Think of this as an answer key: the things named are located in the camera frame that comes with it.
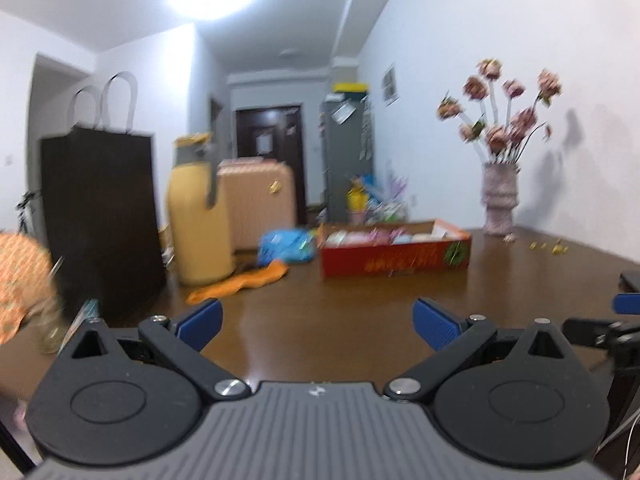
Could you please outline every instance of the dark brown door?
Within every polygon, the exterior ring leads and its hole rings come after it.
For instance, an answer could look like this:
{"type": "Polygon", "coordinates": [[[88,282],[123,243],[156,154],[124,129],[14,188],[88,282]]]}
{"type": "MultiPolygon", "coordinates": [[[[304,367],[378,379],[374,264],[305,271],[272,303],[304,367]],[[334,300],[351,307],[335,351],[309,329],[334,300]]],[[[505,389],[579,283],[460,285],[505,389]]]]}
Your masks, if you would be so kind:
{"type": "Polygon", "coordinates": [[[306,224],[305,161],[300,106],[236,112],[238,156],[263,156],[286,163],[296,181],[298,224],[306,224]]]}

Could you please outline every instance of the orange patterned cloth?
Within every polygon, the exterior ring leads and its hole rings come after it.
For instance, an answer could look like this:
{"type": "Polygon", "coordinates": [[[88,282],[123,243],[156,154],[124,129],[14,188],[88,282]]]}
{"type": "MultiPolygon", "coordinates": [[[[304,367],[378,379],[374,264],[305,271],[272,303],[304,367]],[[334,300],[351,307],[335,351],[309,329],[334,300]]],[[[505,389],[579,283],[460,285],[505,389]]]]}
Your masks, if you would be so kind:
{"type": "Polygon", "coordinates": [[[0,344],[11,339],[29,309],[53,294],[49,251],[23,235],[0,233],[0,344]]]}

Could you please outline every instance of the pink vase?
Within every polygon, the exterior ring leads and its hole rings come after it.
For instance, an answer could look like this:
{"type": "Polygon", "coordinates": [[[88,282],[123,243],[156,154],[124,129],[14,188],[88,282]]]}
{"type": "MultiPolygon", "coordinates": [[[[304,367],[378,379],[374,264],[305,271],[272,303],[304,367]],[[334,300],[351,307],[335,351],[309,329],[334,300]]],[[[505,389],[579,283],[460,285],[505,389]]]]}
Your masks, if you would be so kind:
{"type": "Polygon", "coordinates": [[[505,236],[513,230],[513,209],[518,205],[518,170],[511,163],[487,163],[482,178],[482,203],[486,207],[484,232],[505,236]]]}

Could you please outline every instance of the pink rose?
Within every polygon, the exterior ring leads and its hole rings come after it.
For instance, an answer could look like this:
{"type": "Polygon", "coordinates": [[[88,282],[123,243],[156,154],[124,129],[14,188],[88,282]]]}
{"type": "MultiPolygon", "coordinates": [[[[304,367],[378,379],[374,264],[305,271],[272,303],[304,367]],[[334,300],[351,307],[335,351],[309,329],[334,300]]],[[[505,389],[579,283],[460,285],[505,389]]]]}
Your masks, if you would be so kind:
{"type": "Polygon", "coordinates": [[[445,96],[438,106],[438,118],[441,121],[462,113],[462,106],[453,97],[445,96]]]}
{"type": "Polygon", "coordinates": [[[497,59],[483,59],[478,63],[478,72],[485,78],[495,81],[502,75],[502,63],[497,59]]]}
{"type": "Polygon", "coordinates": [[[463,91],[472,101],[482,101],[482,99],[489,95],[487,85],[485,85],[479,77],[474,75],[466,80],[463,91]]]}
{"type": "Polygon", "coordinates": [[[505,83],[502,85],[502,89],[504,90],[504,93],[507,94],[507,97],[509,99],[520,97],[526,90],[526,88],[524,88],[524,85],[517,79],[505,81],[505,83]]]}
{"type": "Polygon", "coordinates": [[[514,144],[520,144],[527,137],[527,130],[522,128],[511,128],[511,142],[514,144]]]}
{"type": "Polygon", "coordinates": [[[511,120],[511,127],[514,130],[524,130],[526,132],[532,129],[537,122],[536,111],[532,107],[525,108],[511,120]]]}
{"type": "Polygon", "coordinates": [[[460,137],[462,137],[462,140],[464,140],[465,142],[472,142],[473,140],[476,140],[478,138],[478,136],[476,136],[476,134],[474,133],[473,128],[466,123],[460,124],[459,133],[460,137]]]}
{"type": "Polygon", "coordinates": [[[558,75],[549,72],[546,68],[538,76],[538,88],[540,88],[540,95],[546,100],[562,93],[562,85],[558,75]]]}
{"type": "Polygon", "coordinates": [[[491,152],[497,155],[502,150],[506,149],[509,137],[505,133],[503,126],[494,126],[486,134],[484,140],[489,146],[491,152]]]}

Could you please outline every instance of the gray gripper base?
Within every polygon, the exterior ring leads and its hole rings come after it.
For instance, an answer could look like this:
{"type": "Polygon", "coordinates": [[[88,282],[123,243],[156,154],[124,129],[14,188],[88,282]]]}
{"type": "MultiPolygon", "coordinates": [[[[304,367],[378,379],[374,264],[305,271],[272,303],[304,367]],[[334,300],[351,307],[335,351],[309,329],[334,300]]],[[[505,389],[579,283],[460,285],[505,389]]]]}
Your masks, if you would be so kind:
{"type": "Polygon", "coordinates": [[[86,470],[47,460],[30,480],[606,480],[582,462],[516,471],[448,444],[416,404],[369,383],[263,383],[220,402],[180,446],[139,465],[86,470]]]}

